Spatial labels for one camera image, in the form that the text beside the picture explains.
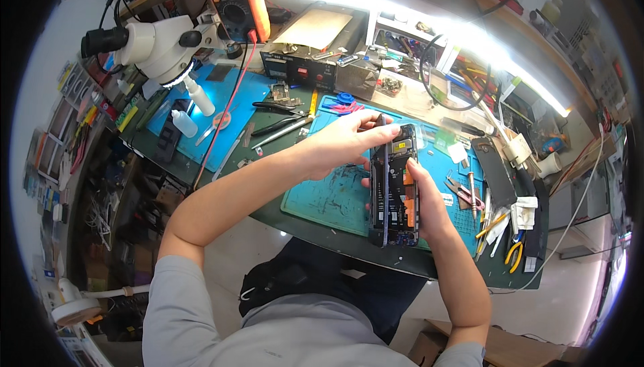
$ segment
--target blue silicone mat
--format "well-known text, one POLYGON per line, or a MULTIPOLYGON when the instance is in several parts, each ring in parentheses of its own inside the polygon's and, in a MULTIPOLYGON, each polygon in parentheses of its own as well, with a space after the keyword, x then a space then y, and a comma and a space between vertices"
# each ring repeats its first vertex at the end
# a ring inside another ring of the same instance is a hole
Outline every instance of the blue silicone mat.
MULTIPOLYGON (((213 65, 206 65, 193 73, 197 73, 199 75, 199 78, 195 81, 202 86, 205 93, 213 101, 215 106, 214 114, 206 117, 201 113, 199 107, 195 106, 191 114, 191 119, 197 123, 199 130, 192 138, 182 135, 176 146, 176 149, 179 152, 198 163, 202 162, 205 152, 208 150, 208 146, 213 139, 214 131, 211 132, 211 134, 204 139, 199 146, 195 146, 195 143, 204 131, 212 125, 214 116, 225 109, 226 103, 230 98, 230 94, 234 89, 235 80, 237 79, 237 74, 239 72, 239 68, 233 68, 228 72, 226 78, 222 82, 206 81, 205 78, 212 70, 213 65)), ((242 132, 244 126, 255 112, 255 107, 253 107, 252 103, 263 101, 269 93, 269 85, 274 84, 275 82, 276 81, 274 79, 267 78, 264 75, 246 72, 244 79, 239 84, 237 94, 230 105, 230 124, 228 127, 219 131, 217 141, 215 141, 213 146, 213 151, 205 164, 206 169, 212 172, 217 170, 224 156, 230 149, 230 146, 232 146, 233 142, 239 136, 239 133, 242 132)), ((173 102, 175 99, 189 99, 188 91, 186 90, 181 93, 176 87, 174 87, 167 95, 167 100, 173 102)), ((155 135, 159 135, 161 128, 165 123, 165 118, 166 117, 158 117, 156 120, 148 123, 148 130, 152 131, 155 135)))
MULTIPOLYGON (((324 97, 320 104, 333 104, 333 102, 332 99, 324 97)), ((365 105, 365 107, 389 114, 394 122, 403 118, 399 114, 374 106, 365 105)), ((318 114, 310 127, 309 134, 321 130, 338 117, 332 110, 323 109, 321 106, 318 107, 318 114)), ((438 127, 425 122, 416 121, 416 123, 421 125, 422 134, 435 133, 439 130, 438 127)), ((475 185, 480 193, 483 193, 483 169, 473 149, 468 150, 468 156, 475 176, 475 185)), ((439 191, 444 194, 449 218, 473 256, 476 250, 477 232, 475 232, 471 210, 460 210, 456 194, 452 193, 444 183, 451 170, 451 177, 454 180, 466 187, 469 186, 467 174, 470 169, 463 168, 461 163, 453 163, 449 156, 435 149, 431 142, 426 142, 426 147, 418 149, 418 160, 430 172, 439 191), (432 150, 434 155, 429 155, 428 150, 432 150)), ((369 173, 361 166, 336 168, 323 180, 305 181, 288 190, 284 194, 281 210, 333 229, 366 237, 369 231, 369 215, 365 204, 369 202, 370 194, 368 189, 360 185, 360 179, 368 175, 369 173)), ((425 240, 421 240, 416 248, 429 250, 425 240)))

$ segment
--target green workbench surface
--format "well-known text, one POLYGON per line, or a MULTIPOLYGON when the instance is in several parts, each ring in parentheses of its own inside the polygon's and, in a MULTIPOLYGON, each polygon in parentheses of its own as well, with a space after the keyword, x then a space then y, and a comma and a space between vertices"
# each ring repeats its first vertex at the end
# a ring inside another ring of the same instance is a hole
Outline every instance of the green workbench surface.
MULTIPOLYGON (((319 92, 318 104, 324 94, 325 92, 319 92)), ((312 89, 291 89, 290 96, 292 98, 301 98, 304 104, 300 106, 300 108, 308 110, 312 97, 312 89)), ((385 109, 401 114, 401 112, 395 109, 385 109)), ((136 123, 141 119, 141 117, 143 117, 144 113, 144 109, 140 108, 132 121, 127 125, 127 128, 121 134, 121 139, 123 139, 128 146, 131 146, 140 155, 152 160, 152 156, 157 149, 158 137, 147 129, 136 131, 135 128, 136 123)), ((254 122, 254 130, 259 130, 260 128, 266 127, 284 117, 285 115, 255 112, 249 120, 249 123, 254 122)), ((263 145, 262 157, 274 154, 275 152, 281 151, 282 149, 295 144, 298 132, 298 130, 292 131, 269 144, 263 145)), ((251 138, 251 142, 248 147, 243 147, 242 142, 239 143, 237 148, 230 155, 228 162, 224 165, 220 177, 237 170, 237 163, 244 159, 251 159, 253 161, 261 159, 260 156, 251 149, 251 147, 264 138, 265 137, 251 138)), ((190 160, 187 156, 180 154, 178 151, 174 153, 173 160, 170 164, 158 165, 187 185, 191 185, 193 183, 197 173, 199 172, 199 165, 190 160)), ((204 170, 199 187, 210 183, 212 176, 213 174, 210 171, 204 170)), ((410 272, 415 275, 426 276, 431 280, 437 279, 438 275, 436 272, 436 266, 430 252, 409 247, 385 247, 380 249, 368 243, 364 237, 345 233, 336 229, 334 229, 335 232, 333 232, 328 227, 286 215, 279 209, 282 198, 283 195, 278 196, 278 198, 270 201, 260 209, 253 212, 250 216, 264 224, 291 234, 297 238, 329 250, 340 252, 352 258, 362 259, 363 261, 410 272)), ((503 264, 506 252, 504 239, 499 245, 494 258, 489 257, 491 250, 492 246, 487 246, 477 263, 477 267, 479 268, 481 275, 483 275, 488 287, 517 289, 525 285, 532 278, 533 274, 524 274, 520 272, 523 270, 525 257, 523 257, 523 260, 515 273, 508 273, 509 266, 503 264)), ((541 266, 542 262, 543 261, 539 260, 536 267, 538 268, 541 266)), ((530 284, 528 289, 537 289, 540 281, 541 277, 538 276, 535 281, 530 284)))

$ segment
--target yellow tool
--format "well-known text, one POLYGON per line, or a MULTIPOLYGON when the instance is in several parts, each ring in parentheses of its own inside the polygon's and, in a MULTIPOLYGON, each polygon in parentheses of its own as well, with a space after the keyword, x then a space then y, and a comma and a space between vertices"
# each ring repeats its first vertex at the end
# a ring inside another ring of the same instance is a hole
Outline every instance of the yellow tool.
POLYGON ((483 234, 486 234, 491 228, 495 227, 499 222, 501 222, 507 216, 507 214, 508 214, 508 212, 503 213, 503 215, 501 215, 498 218, 496 218, 496 220, 494 222, 490 223, 489 226, 487 226, 485 229, 481 230, 480 233, 477 234, 475 237, 479 238, 483 234))
POLYGON ((513 273, 517 270, 519 263, 521 262, 521 254, 523 254, 523 242, 515 243, 510 251, 507 252, 505 256, 505 264, 507 265, 510 262, 510 257, 512 258, 512 267, 510 268, 510 273, 513 273))
POLYGON ((318 89, 313 89, 313 94, 311 95, 311 106, 309 108, 309 117, 315 117, 316 108, 318 103, 318 89))

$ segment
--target black control box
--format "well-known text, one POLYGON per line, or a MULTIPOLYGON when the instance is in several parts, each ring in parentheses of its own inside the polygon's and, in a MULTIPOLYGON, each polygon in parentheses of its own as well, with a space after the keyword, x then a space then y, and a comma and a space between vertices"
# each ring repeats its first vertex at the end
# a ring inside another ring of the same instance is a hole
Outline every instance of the black control box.
POLYGON ((335 85, 335 62, 347 54, 354 53, 360 40, 365 37, 368 18, 368 13, 360 10, 320 2, 311 4, 300 15, 285 25, 275 36, 271 36, 260 51, 266 75, 269 78, 284 80, 289 85, 315 86, 333 91, 335 85), (313 47, 273 43, 284 31, 312 9, 340 12, 352 16, 349 23, 344 26, 342 31, 326 48, 326 52, 331 51, 334 54, 342 53, 340 48, 343 48, 346 53, 316 60, 314 58, 320 55, 321 51, 313 47))

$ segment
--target smartphone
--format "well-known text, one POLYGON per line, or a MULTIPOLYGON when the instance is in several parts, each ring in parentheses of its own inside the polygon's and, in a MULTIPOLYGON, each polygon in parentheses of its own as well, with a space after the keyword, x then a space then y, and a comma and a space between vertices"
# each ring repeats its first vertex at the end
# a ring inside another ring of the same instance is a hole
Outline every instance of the smartphone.
MULTIPOLYGON (((376 126, 386 124, 384 114, 376 126)), ((369 208, 369 242, 378 247, 418 245, 418 187, 407 172, 407 160, 418 161, 416 132, 413 124, 400 126, 400 133, 387 144, 369 151, 371 199, 369 208)))

